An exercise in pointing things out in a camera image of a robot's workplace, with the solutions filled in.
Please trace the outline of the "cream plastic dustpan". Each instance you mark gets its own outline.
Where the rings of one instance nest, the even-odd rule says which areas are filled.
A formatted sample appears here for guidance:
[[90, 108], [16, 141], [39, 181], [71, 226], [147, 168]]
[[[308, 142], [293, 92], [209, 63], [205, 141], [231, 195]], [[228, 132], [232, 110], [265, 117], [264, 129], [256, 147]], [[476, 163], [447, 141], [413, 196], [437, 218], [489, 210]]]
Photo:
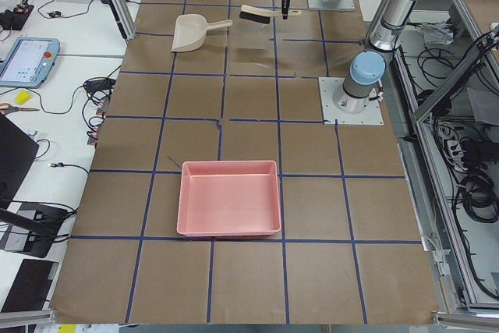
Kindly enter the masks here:
[[231, 19], [208, 23], [200, 14], [184, 14], [175, 21], [172, 52], [188, 52], [200, 48], [209, 30], [218, 30], [232, 25]]

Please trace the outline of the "pink plastic bin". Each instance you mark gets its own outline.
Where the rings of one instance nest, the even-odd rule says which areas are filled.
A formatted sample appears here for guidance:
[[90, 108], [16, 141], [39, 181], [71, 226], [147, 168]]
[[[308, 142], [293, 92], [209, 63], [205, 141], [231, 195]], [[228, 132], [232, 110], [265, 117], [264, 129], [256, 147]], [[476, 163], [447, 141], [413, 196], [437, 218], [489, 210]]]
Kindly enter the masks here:
[[176, 230], [188, 237], [271, 236], [279, 232], [276, 162], [184, 162]]

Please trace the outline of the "blue teach pendant near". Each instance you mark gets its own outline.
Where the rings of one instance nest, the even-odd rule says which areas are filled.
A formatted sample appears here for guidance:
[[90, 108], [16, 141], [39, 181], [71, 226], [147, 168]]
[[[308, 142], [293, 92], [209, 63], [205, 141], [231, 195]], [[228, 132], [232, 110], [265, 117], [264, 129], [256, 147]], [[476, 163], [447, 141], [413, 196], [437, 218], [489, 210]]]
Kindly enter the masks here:
[[38, 88], [60, 51], [55, 38], [18, 37], [1, 64], [1, 87]]

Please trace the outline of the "yellow sponge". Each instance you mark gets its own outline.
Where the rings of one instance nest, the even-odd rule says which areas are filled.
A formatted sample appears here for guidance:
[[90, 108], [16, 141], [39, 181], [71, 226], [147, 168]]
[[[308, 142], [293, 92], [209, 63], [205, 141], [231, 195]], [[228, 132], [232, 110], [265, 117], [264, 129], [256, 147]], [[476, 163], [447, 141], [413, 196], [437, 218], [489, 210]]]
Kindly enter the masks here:
[[18, 104], [18, 105], [24, 105], [25, 103], [27, 103], [31, 98], [32, 98], [32, 94], [27, 91], [27, 90], [20, 90], [18, 92], [18, 94], [15, 96], [15, 102]]

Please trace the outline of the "black monitor stand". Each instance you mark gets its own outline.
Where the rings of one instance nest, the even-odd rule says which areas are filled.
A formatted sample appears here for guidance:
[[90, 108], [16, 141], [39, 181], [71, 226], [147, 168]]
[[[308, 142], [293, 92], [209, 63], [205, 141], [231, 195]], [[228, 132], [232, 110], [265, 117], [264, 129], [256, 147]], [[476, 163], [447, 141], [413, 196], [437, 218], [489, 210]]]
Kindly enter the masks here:
[[68, 211], [51, 204], [24, 201], [8, 210], [37, 156], [38, 145], [4, 115], [1, 116], [1, 249], [44, 258], [58, 240]]

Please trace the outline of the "orange handled scissors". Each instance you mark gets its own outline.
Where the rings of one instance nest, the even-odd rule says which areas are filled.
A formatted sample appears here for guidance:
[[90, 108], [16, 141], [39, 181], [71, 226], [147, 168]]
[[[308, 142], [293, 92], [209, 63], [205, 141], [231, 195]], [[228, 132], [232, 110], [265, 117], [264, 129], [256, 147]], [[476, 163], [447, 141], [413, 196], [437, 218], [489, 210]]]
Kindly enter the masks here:
[[37, 112], [38, 108], [23, 108], [11, 105], [10, 103], [3, 102], [0, 104], [0, 113], [2, 115], [9, 115], [16, 112]]

